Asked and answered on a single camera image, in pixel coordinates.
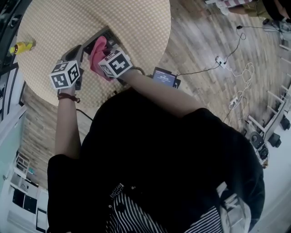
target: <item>pink glove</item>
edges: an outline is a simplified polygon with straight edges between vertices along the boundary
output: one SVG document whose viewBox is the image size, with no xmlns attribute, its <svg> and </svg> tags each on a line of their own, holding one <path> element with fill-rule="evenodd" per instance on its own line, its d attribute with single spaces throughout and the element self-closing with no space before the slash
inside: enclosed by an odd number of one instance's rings
<svg viewBox="0 0 291 233">
<path fill-rule="evenodd" d="M 105 74 L 102 68 L 98 65 L 100 61 L 102 61 L 106 55 L 104 54 L 104 50 L 106 50 L 106 38 L 104 36 L 100 36 L 91 52 L 91 55 L 89 57 L 90 61 L 90 68 L 92 71 L 96 72 L 101 77 L 105 78 L 107 81 L 111 81 L 112 79 L 108 78 Z"/>
</svg>

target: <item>brown watch strap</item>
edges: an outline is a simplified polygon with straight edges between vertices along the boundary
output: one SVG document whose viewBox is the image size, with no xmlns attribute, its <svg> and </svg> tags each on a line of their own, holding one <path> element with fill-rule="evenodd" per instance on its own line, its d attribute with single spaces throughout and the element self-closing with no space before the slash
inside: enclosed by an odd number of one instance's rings
<svg viewBox="0 0 291 233">
<path fill-rule="evenodd" d="M 70 94 L 67 94 L 67 93 L 58 94 L 58 100 L 62 100 L 62 99 L 71 99 L 72 101 L 80 103 L 79 98 L 77 98 L 76 96 L 71 96 Z"/>
</svg>

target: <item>beige tabletop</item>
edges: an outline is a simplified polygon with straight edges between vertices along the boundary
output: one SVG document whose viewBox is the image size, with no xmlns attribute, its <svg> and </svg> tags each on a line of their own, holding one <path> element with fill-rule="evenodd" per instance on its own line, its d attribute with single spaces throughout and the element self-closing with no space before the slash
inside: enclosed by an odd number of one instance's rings
<svg viewBox="0 0 291 233">
<path fill-rule="evenodd" d="M 57 105 L 56 90 L 49 79 L 57 60 L 105 26 L 122 42 L 132 63 L 152 74 L 170 35 L 169 0 L 33 0 L 17 37 L 17 41 L 36 41 L 33 50 L 17 57 L 27 85 Z M 114 91 L 121 91 L 117 80 L 108 82 L 90 70 L 86 53 L 81 68 L 85 72 L 77 93 L 81 99 L 78 105 L 100 106 Z"/>
</svg>

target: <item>white cable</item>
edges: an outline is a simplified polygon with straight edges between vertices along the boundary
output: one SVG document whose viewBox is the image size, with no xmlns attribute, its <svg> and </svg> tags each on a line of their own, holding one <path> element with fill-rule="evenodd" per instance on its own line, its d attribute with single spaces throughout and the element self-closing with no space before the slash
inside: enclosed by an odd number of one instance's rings
<svg viewBox="0 0 291 233">
<path fill-rule="evenodd" d="M 252 80 L 252 78 L 253 78 L 253 75 L 254 75 L 254 72 L 255 72 L 255 68 L 254 68 L 253 63 L 252 63 L 252 62 L 249 62 L 249 63 L 247 63 L 247 65 L 246 65 L 244 71 L 243 71 L 240 75 L 235 75 L 234 72 L 232 71 L 232 69 L 228 69 L 228 68 L 227 68 L 227 70 L 229 70 L 229 71 L 233 74 L 234 77 L 239 77 L 239 76 L 241 76 L 242 79 L 243 79 L 243 81 L 244 81 L 244 83 L 245 83 L 245 88 L 244 88 L 244 90 L 243 90 L 243 91 L 238 91 L 238 92 L 236 93 L 236 98 L 237 98 L 237 102 L 236 102 L 236 104 L 235 104 L 233 107 L 231 107 L 231 103 L 230 103 L 229 106 L 228 106 L 228 108 L 232 111 L 232 114 L 231 114 L 231 119 L 232 119 L 232 116 L 233 116 L 233 110 L 235 110 L 236 107 L 237 107 L 237 106 L 242 102 L 242 99 L 243 99 L 243 97 L 244 97 L 244 93 L 245 93 L 246 89 L 249 88 L 250 85 L 251 85 L 251 80 Z M 246 71 L 248 71 L 249 74 L 250 74 L 250 78 L 249 78 L 247 81 L 246 81 L 245 78 L 244 78 L 244 73 L 245 73 Z"/>
</svg>

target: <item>black t-shirt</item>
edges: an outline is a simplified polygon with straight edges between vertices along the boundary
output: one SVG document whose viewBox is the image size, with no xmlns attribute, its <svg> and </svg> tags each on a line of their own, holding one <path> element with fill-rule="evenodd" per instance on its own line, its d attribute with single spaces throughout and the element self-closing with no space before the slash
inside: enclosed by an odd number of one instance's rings
<svg viewBox="0 0 291 233">
<path fill-rule="evenodd" d="M 104 232 L 109 196 L 122 183 L 126 195 L 168 232 L 184 232 L 219 206 L 222 182 L 249 205 L 252 227 L 265 187 L 248 140 L 207 109 L 179 119 L 130 89 L 100 107 L 80 159 L 50 159 L 50 229 Z"/>
<path fill-rule="evenodd" d="M 290 0 L 279 0 L 280 4 L 286 9 L 287 14 L 291 17 L 291 2 Z M 284 16 L 282 16 L 274 2 L 274 0 L 263 0 L 264 6 L 268 14 L 272 17 L 273 20 L 282 21 Z"/>
</svg>

